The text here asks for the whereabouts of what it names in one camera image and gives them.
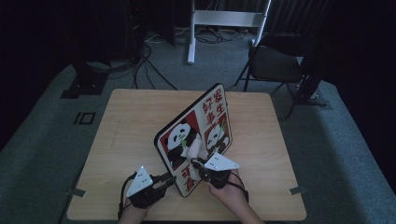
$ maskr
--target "black chair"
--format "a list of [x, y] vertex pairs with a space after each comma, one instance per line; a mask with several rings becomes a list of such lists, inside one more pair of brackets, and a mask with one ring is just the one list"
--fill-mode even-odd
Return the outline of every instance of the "black chair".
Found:
[[[279, 118], [287, 119], [299, 99], [312, 95], [303, 95], [304, 84], [309, 75], [317, 75], [308, 73], [312, 72], [313, 65], [318, 67], [319, 59], [324, 53], [323, 46], [312, 36], [265, 35], [257, 47], [250, 49], [248, 61], [234, 85], [239, 80], [245, 80], [244, 91], [247, 91], [249, 81], [280, 82], [271, 92], [272, 95], [285, 84], [291, 93], [289, 83], [300, 83], [297, 93], [292, 96], [289, 113], [286, 117]], [[296, 57], [303, 57], [302, 62], [299, 63]]]

